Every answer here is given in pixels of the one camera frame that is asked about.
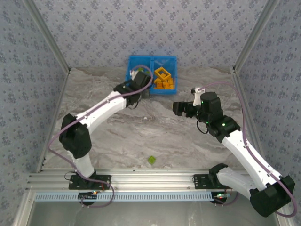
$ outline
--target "cable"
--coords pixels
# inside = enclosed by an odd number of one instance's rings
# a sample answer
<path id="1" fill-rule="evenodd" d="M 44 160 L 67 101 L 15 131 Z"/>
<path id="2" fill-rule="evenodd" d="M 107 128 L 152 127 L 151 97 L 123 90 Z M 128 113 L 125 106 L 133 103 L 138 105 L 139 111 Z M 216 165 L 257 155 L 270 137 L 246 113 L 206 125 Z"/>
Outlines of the cable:
<path id="1" fill-rule="evenodd" d="M 201 131 L 201 130 L 200 130 L 200 128 L 198 127 L 198 120 L 197 120 L 197 128 L 198 128 L 198 130 L 199 130 L 199 131 L 200 131 L 202 134 L 207 134 L 207 133 L 208 133 L 208 131 L 209 131 L 208 129 L 207 129 L 206 133 L 205 133 L 205 132 L 203 132 L 203 131 Z"/>
<path id="2" fill-rule="evenodd" d="M 66 172 L 66 173 L 65 173 L 65 175 L 64 175 L 64 178 L 65 178 L 65 180 L 69 180 L 69 181 L 71 181 L 70 179 L 67 179 L 67 178 L 66 178 L 66 175 L 67 175 L 67 173 L 76 173 L 76 172 L 69 171 L 69 172 Z"/>
<path id="3" fill-rule="evenodd" d="M 228 189 L 230 189 L 230 188 L 226 188 L 226 189 L 225 189 L 225 193 L 227 193 L 227 190 L 228 190 Z M 230 196 L 232 195 L 232 192 L 233 192 L 233 189 L 231 188 Z"/>
<path id="4" fill-rule="evenodd" d="M 148 70 L 150 72 L 150 81 L 147 83 L 147 85 L 137 91 L 134 91 L 134 92 L 130 92 L 130 93 L 125 93 L 125 94 L 120 94 L 120 95 L 116 95 L 116 96 L 113 96 L 111 97 L 110 99 L 108 99 L 108 101 L 105 101 L 105 102 L 102 102 L 101 104 L 99 104 L 97 107 L 93 108 L 91 111 L 89 111 L 88 113 L 86 113 L 85 115 L 83 115 L 82 117 L 78 118 L 77 120 L 73 121 L 72 123 L 68 124 L 66 127 L 64 127 L 61 131 L 59 131 L 57 134 L 55 134 L 51 140 L 49 141 L 48 145 L 47 145 L 47 148 L 48 150 L 55 154 L 56 156 L 64 159 L 66 162 L 68 162 L 74 169 L 75 169 L 75 172 L 77 172 L 77 174 L 85 179 L 85 180 L 88 180 L 88 181 L 92 181 L 92 182 L 97 182 L 97 183 L 103 183 L 103 184 L 106 184 L 107 186 L 109 186 L 111 189 L 112 189 L 112 197 L 111 199 L 104 205 L 100 205 L 100 206 L 86 206 L 84 204 L 82 204 L 83 207 L 89 207 L 89 208 L 102 208 L 102 207 L 106 207 L 108 205 L 110 205 L 112 202 L 113 202 L 113 199 L 114 199 L 114 195 L 115 195 L 115 191 L 114 191 L 114 188 L 113 186 L 110 184 L 110 183 L 107 183 L 106 181 L 102 181 L 102 180 L 95 180 L 95 179 L 90 179 L 90 178 L 87 178 L 85 177 L 84 175 L 81 174 L 81 172 L 78 171 L 78 169 L 76 168 L 76 166 L 74 165 L 74 163 L 72 161 L 70 161 L 69 159 L 67 159 L 66 157 L 62 156 L 61 154 L 57 153 L 56 151 L 52 150 L 50 148 L 50 145 L 64 132 L 66 131 L 68 128 L 70 128 L 71 126 L 75 125 L 76 123 L 80 122 L 81 120 L 83 120 L 85 117 L 88 117 L 90 114 L 92 114 L 93 112 L 97 111 L 99 108 L 101 108 L 102 106 L 104 106 L 105 104 L 107 104 L 109 101 L 112 101 L 116 98 L 119 98 L 119 97 L 127 97 L 127 96 L 131 96 L 131 95 L 134 95 L 134 94 L 138 94 L 142 91 L 144 91 L 145 89 L 147 89 L 151 84 L 152 84 L 152 80 L 154 78 L 154 75 L 153 73 L 151 72 L 151 69 L 147 66 L 144 66 L 144 65 L 138 65 L 138 66 L 135 66 L 134 68 L 132 68 L 132 70 L 138 68 L 138 67 L 143 67 L 145 68 L 146 70 Z"/>
<path id="5" fill-rule="evenodd" d="M 138 104 L 139 104 L 139 101 L 137 101 L 135 107 L 133 107 L 133 108 L 128 107 L 128 108 L 131 109 L 131 110 L 134 110 L 138 106 Z"/>
<path id="6" fill-rule="evenodd" d="M 269 171 L 268 168 L 266 168 L 257 158 L 256 156 L 253 154 L 253 152 L 251 151 L 251 149 L 249 148 L 249 146 L 247 145 L 247 141 L 246 141 L 246 127 L 245 127 L 245 123 L 246 123 L 246 120 L 245 120 L 245 111 L 244 111 L 244 106 L 243 106 L 243 101 L 242 101 L 242 97 L 240 96 L 238 90 L 233 86 L 232 83 L 229 83 L 229 82 L 226 82 L 226 81 L 215 81 L 215 82 L 211 82 L 201 88 L 199 88 L 198 90 L 201 91 L 202 89 L 208 87 L 208 86 L 212 86 L 212 85 L 216 85 L 216 84 L 225 84 L 225 85 L 228 85 L 230 87 L 232 87 L 238 98 L 239 98 L 239 101 L 240 101 L 240 105 L 241 105 L 241 109 L 242 109 L 242 115 L 243 115 L 243 127 L 242 127 L 242 133 L 243 133 L 243 141 L 244 141 L 244 144 L 245 144 L 245 147 L 247 149 L 247 151 L 249 152 L 249 154 L 252 156 L 252 158 L 275 180 L 277 181 L 278 184 L 280 184 L 280 186 L 285 190 L 285 192 L 288 194 L 288 196 L 291 198 L 292 202 L 293 202 L 293 212 L 291 214 L 283 214 L 283 213 L 280 213 L 278 211 L 276 211 L 276 213 L 282 217 L 286 217 L 286 218 L 292 218 L 294 217 L 297 212 L 298 212 L 298 206 L 297 206 L 297 201 L 295 199 L 295 197 L 293 197 L 293 195 L 291 194 L 291 192 L 287 189 L 287 187 L 271 172 Z"/>

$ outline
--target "orange block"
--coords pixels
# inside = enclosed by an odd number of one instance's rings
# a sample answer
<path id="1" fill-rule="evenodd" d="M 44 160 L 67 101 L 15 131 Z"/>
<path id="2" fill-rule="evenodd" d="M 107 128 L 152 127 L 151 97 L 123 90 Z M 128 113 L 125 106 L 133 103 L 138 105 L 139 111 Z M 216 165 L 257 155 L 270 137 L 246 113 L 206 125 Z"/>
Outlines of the orange block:
<path id="1" fill-rule="evenodd" d="M 173 84 L 174 84 L 174 80 L 173 80 L 172 78 L 170 78 L 170 79 L 168 79 L 168 83 L 169 83 L 170 85 L 173 85 Z"/>
<path id="2" fill-rule="evenodd" d="M 166 89 L 166 88 L 170 89 L 169 83 L 168 83 L 167 81 L 164 81 L 164 82 L 163 82 L 163 87 L 164 87 L 165 89 Z"/>
<path id="3" fill-rule="evenodd" d="M 154 80 L 154 83 L 157 83 L 157 82 L 162 82 L 162 80 L 157 78 L 157 79 Z"/>

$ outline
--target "patterned wallpaper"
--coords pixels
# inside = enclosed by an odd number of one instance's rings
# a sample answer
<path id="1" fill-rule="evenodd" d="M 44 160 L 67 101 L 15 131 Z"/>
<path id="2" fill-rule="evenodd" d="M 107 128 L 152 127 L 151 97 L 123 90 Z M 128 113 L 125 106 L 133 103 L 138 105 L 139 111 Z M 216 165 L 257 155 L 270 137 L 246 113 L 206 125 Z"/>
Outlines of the patterned wallpaper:
<path id="1" fill-rule="evenodd" d="M 296 183 L 301 225 L 301 2 L 282 0 L 240 71 L 266 158 Z"/>
<path id="2" fill-rule="evenodd" d="M 0 1 L 0 225 L 36 169 L 65 75 L 21 0 Z"/>
<path id="3" fill-rule="evenodd" d="M 267 0 L 35 0 L 70 67 L 123 66 L 129 55 L 234 65 Z"/>

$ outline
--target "yellow square frame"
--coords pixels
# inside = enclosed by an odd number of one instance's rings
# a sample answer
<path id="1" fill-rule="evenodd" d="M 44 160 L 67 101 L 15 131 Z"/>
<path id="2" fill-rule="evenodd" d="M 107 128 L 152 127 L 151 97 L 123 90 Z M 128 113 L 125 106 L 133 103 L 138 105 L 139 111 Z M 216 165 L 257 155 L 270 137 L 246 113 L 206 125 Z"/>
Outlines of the yellow square frame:
<path id="1" fill-rule="evenodd" d="M 164 74 L 166 74 L 166 76 L 163 77 L 163 76 L 160 74 L 161 71 L 163 71 Z M 155 75 L 156 75 L 158 78 L 160 78 L 162 81 L 167 81 L 168 79 L 171 78 L 171 74 L 170 74 L 164 67 L 160 67 L 160 68 L 156 69 L 156 70 L 155 70 Z"/>

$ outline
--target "metal frame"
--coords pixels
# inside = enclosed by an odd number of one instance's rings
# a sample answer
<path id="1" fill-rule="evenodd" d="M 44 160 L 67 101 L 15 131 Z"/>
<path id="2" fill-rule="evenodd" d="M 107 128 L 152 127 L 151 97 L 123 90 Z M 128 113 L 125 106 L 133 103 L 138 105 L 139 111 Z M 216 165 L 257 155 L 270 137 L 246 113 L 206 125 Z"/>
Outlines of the metal frame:
<path id="1" fill-rule="evenodd" d="M 32 19 L 38 26 L 39 30 L 43 34 L 45 41 L 48 43 L 51 51 L 53 52 L 53 54 L 55 55 L 55 57 L 58 61 L 58 63 L 60 64 L 60 66 L 62 67 L 64 72 L 68 73 L 69 66 L 68 66 L 62 52 L 60 51 L 60 48 L 58 47 L 57 43 L 55 42 L 55 39 L 53 38 L 50 30 L 48 29 L 45 21 L 43 20 L 43 17 L 41 15 L 40 11 L 38 10 L 36 4 L 33 2 L 33 0 L 23 0 L 23 3 L 26 6 L 26 8 L 28 9 L 30 15 L 32 16 Z"/>
<path id="2" fill-rule="evenodd" d="M 268 23 L 269 18 L 271 17 L 272 13 L 274 12 L 279 2 L 280 0 L 268 0 L 267 3 L 265 4 L 259 18 L 256 21 L 256 24 L 254 25 L 251 31 L 251 34 L 246 40 L 246 43 L 234 64 L 235 72 L 238 73 L 242 68 L 244 62 L 248 58 L 256 41 L 258 40 L 260 34 L 262 33 L 262 30 L 264 29 L 265 25 Z"/>
<path id="3" fill-rule="evenodd" d="M 65 77 L 65 80 L 63 82 L 62 90 L 61 90 L 60 96 L 58 98 L 57 105 L 55 107 L 54 117 L 53 117 L 53 119 L 51 121 L 50 129 L 49 129 L 49 132 L 47 134 L 47 138 L 46 138 L 45 144 L 43 146 L 43 149 L 42 149 L 42 152 L 41 152 L 41 156 L 40 156 L 40 159 L 39 159 L 36 171 L 35 171 L 37 173 L 40 173 L 41 170 L 42 170 L 42 167 L 43 167 L 43 162 L 45 160 L 45 155 L 47 153 L 47 144 L 49 143 L 49 141 L 50 141 L 50 139 L 52 137 L 53 131 L 55 129 L 55 124 L 56 124 L 56 121 L 57 121 L 58 114 L 60 112 L 60 108 L 61 108 L 61 104 L 62 104 L 64 93 L 65 93 L 67 81 L 68 81 L 68 78 L 69 78 L 69 74 L 70 73 L 68 72 L 67 75 L 66 75 L 66 77 Z"/>
<path id="4" fill-rule="evenodd" d="M 41 173 L 32 173 L 29 177 L 26 192 L 21 202 L 18 214 L 13 226 L 25 226 L 29 220 L 36 194 L 48 192 L 49 194 L 69 194 L 69 182 L 64 179 L 64 175 L 70 169 L 48 169 Z M 237 173 L 248 175 L 245 170 L 235 169 Z M 99 174 L 111 174 L 112 185 L 116 193 L 130 192 L 139 194 L 145 192 L 160 193 L 187 193 L 196 192 L 217 192 L 220 189 L 195 190 L 192 181 L 194 174 L 207 174 L 206 169 L 111 169 L 97 170 Z M 288 213 L 287 207 L 280 211 Z M 291 218 L 276 216 L 281 226 L 294 226 Z"/>
<path id="5" fill-rule="evenodd" d="M 243 99 L 243 104 L 244 104 L 244 109 L 245 109 L 245 119 L 246 119 L 246 126 L 248 128 L 248 132 L 250 135 L 250 141 L 253 144 L 253 146 L 255 147 L 255 149 L 261 154 L 261 156 L 263 157 L 263 159 L 265 159 L 265 154 L 259 139 L 259 135 L 257 133 L 257 129 L 251 114 L 251 110 L 246 98 L 246 94 L 244 92 L 239 74 L 236 71 L 231 71 L 232 75 L 233 75 L 233 80 L 234 80 L 234 84 L 236 86 L 236 88 L 238 89 L 238 92 L 240 94 L 240 96 Z M 285 214 L 289 214 L 291 213 L 293 210 L 292 208 L 290 208 L 288 205 L 284 206 L 283 208 L 280 209 L 280 212 L 285 213 Z M 276 215 L 279 224 L 281 226 L 294 226 L 295 223 L 293 222 L 292 218 L 284 218 L 281 217 L 279 215 Z"/>

